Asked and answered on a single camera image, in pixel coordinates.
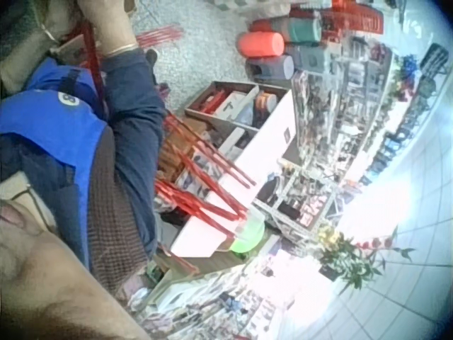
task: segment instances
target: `blue vest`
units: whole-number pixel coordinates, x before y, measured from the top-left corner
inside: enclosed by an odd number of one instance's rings
[[[68,72],[77,71],[74,95],[56,91]],[[94,101],[91,75],[85,69],[59,67],[45,60],[32,76],[24,92],[7,98],[0,107],[0,134],[14,133],[35,143],[57,161],[75,169],[79,188],[79,230],[64,235],[73,251],[89,269],[88,189],[91,165],[98,141],[106,127],[87,101]]]

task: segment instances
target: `person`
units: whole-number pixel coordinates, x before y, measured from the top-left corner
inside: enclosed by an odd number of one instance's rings
[[[73,1],[50,0],[44,26],[0,64],[0,327],[148,339],[111,295],[156,251],[165,106],[123,0],[78,5],[101,42],[106,121],[86,70],[40,64],[78,21]]]

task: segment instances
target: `blue apron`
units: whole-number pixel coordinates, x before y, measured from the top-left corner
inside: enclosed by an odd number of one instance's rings
[[[68,80],[69,72],[76,74],[76,79]],[[64,81],[74,96],[56,91]],[[88,71],[59,67],[52,59],[47,59],[31,77],[24,92],[2,102],[0,134],[20,135],[57,161],[75,169],[74,182],[79,189],[79,229],[62,236],[89,269],[88,189],[91,165],[106,123],[82,100],[84,97],[93,102],[93,106],[100,107],[95,103],[99,100]]]

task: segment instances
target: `bracelet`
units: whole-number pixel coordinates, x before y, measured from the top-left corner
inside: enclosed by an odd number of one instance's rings
[[[49,39],[50,39],[51,41],[54,41],[54,42],[56,42],[56,43],[59,42],[57,39],[55,39],[55,37],[51,34],[51,32],[49,32],[49,30],[46,29],[46,27],[44,26],[43,23],[41,23],[41,28],[42,28],[42,30],[44,31],[44,33],[46,34],[46,36],[49,37]]]
[[[138,48],[138,44],[134,42],[133,44],[121,46],[119,48],[115,48],[113,51],[110,51],[109,53],[106,53],[104,56],[105,57],[113,57],[115,55],[120,54],[121,52],[126,52],[126,51],[132,51]]]

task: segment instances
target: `sleeve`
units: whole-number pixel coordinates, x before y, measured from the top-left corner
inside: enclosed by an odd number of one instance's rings
[[[148,255],[156,248],[154,177],[162,143],[165,105],[141,49],[103,62],[108,121],[115,138],[115,171],[125,186]]]

